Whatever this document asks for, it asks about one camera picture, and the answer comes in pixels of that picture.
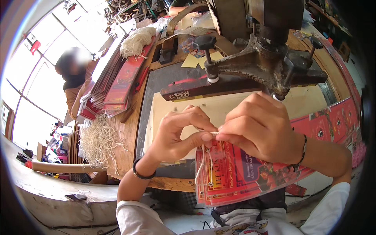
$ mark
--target bright window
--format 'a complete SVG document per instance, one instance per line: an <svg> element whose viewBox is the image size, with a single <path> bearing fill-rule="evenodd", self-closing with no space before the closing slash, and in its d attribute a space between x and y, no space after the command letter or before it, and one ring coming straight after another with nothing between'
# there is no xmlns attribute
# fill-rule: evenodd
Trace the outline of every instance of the bright window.
<svg viewBox="0 0 376 235"><path fill-rule="evenodd" d="M55 40L44 56L55 65L63 52L70 47L85 48L70 32L65 31Z"/></svg>
<svg viewBox="0 0 376 235"><path fill-rule="evenodd" d="M41 43L38 50L44 53L63 31L64 27L52 14L49 14L31 31L31 33Z"/></svg>
<svg viewBox="0 0 376 235"><path fill-rule="evenodd" d="M14 122L13 142L36 154L38 142L44 143L46 139L51 139L50 133L55 122L55 118L22 98Z"/></svg>
<svg viewBox="0 0 376 235"><path fill-rule="evenodd" d="M32 55L22 42L6 65L5 77L21 91L40 57L38 52Z"/></svg>
<svg viewBox="0 0 376 235"><path fill-rule="evenodd" d="M103 0L68 2L62 2L31 30L41 43L34 55L22 42L4 70L1 96L16 113L13 142L34 153L38 142L51 139L57 118L64 120L67 113L64 80L55 71L57 60L69 47L97 52L109 38L104 32L107 5Z"/></svg>
<svg viewBox="0 0 376 235"><path fill-rule="evenodd" d="M44 58L39 61L37 68L31 76L33 81L27 83L30 84L30 88L24 96L51 115L64 120L67 113L67 98L63 91L63 78Z"/></svg>

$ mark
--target black bracelet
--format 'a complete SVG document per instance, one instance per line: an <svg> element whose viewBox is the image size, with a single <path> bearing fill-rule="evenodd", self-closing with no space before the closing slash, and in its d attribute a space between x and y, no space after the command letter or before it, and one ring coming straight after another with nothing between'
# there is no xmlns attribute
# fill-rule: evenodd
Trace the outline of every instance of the black bracelet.
<svg viewBox="0 0 376 235"><path fill-rule="evenodd" d="M136 177L139 177L140 179L151 179L155 176L155 174L157 173L157 170L155 170L155 172L151 175L151 176L142 176L140 175L139 173L137 173L136 171L136 164L138 163L138 161L141 160L141 158L137 159L134 163L133 163L133 175L136 176Z"/></svg>
<svg viewBox="0 0 376 235"><path fill-rule="evenodd" d="M304 135L303 155L302 155L302 158L300 159L300 161L298 162L298 164L291 164L291 166L294 168L293 172L295 172L299 168L301 162L304 159L305 150L307 149L307 136L305 134L303 134L303 135Z"/></svg>

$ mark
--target wooden workbench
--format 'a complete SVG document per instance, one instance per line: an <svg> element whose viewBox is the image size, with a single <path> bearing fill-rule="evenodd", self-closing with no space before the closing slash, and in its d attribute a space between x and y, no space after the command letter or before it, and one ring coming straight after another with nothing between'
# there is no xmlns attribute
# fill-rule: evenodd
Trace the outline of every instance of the wooden workbench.
<svg viewBox="0 0 376 235"><path fill-rule="evenodd" d="M312 45L310 41L305 38L303 41L299 40L292 34L292 30L289 33L287 45L292 50L308 50L310 51ZM146 66L150 66L150 70L159 69L161 64L159 62L152 63L152 58L154 52L156 51L157 45L159 45L162 40L159 40L154 44L152 49L149 52L148 59L142 65L140 71L143 71ZM174 57L174 61L169 64L179 63L185 60L187 54L178 53ZM321 50L315 50L314 59L320 66L320 68L328 74L328 81L331 88L334 91L334 95L337 101L343 100L350 96L349 89L345 83L344 77L341 73L341 70L338 68L335 61L332 59L328 51L323 48ZM145 92L145 85L148 78L145 79L145 82L142 84L141 89L136 93L132 98L132 108L134 112L129 117L129 119L123 124L120 122L122 115L117 115L113 117L111 123L114 128L121 132L122 138L124 138L124 146L128 150L127 152L123 150L122 147L116 147L114 152L114 158L117 164L118 175L115 173L115 164L111 158L108 159L108 168L107 174L122 179L125 173L131 169L133 161L136 157L136 144L138 138L138 126L140 118L140 110L143 102L143 96ZM164 190L173 190L173 191L186 191L194 192L194 179L178 179L178 178L168 178L168 177L154 177L149 184L149 187L159 188Z"/></svg>

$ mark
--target white string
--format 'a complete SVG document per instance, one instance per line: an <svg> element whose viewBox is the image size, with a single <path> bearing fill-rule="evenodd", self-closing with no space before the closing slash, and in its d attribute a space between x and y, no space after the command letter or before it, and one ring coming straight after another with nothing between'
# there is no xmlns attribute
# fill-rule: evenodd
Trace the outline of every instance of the white string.
<svg viewBox="0 0 376 235"><path fill-rule="evenodd" d="M204 152L204 149L205 149L205 145L202 145L202 160L201 160L201 164L200 164L200 167L199 169L197 170L197 174L196 174L196 177L194 178L194 183L197 185L199 185L197 183L197 179L199 177L199 174L201 172L201 169L202 169L202 166L204 165L204 162L205 162L205 152Z"/></svg>
<svg viewBox="0 0 376 235"><path fill-rule="evenodd" d="M205 149L205 145L202 145L202 160L201 160L200 167L197 170L196 177L194 178L194 183L198 185L197 180L201 172L202 166L204 165L204 162L205 162L205 151L209 154L209 158L210 158L210 182L208 183L208 185L213 186L213 159L210 154L210 149L209 148Z"/></svg>
<svg viewBox="0 0 376 235"><path fill-rule="evenodd" d="M101 114L97 115L91 124L82 125L80 133L78 133L80 135L78 144L84 153L84 159L91 168L108 168L108 158L111 157L115 173L119 175L112 149L121 146L125 151L128 150L122 144L124 138L116 137L116 131L111 127L109 121L105 114Z"/></svg>
<svg viewBox="0 0 376 235"><path fill-rule="evenodd" d="M145 45L149 45L152 42L152 36L156 33L156 29L153 27L144 27L132 31L132 35L124 39L121 43L120 54L123 59L128 56L135 56L135 59L147 57L141 55Z"/></svg>

